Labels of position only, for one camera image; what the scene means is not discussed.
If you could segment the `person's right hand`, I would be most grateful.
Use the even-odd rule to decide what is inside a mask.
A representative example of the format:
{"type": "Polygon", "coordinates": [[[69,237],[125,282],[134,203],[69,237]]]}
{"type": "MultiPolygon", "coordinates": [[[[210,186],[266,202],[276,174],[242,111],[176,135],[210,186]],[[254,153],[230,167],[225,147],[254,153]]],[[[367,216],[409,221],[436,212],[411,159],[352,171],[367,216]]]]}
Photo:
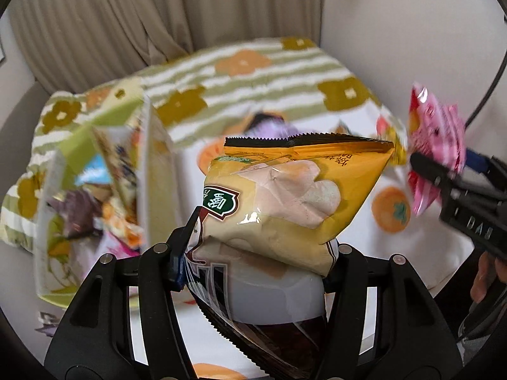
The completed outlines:
{"type": "Polygon", "coordinates": [[[505,260],[484,252],[479,258],[478,267],[478,273],[474,278],[470,291],[471,298],[476,304],[479,304],[485,298],[488,287],[496,278],[502,283],[507,282],[507,264],[505,260]]]}

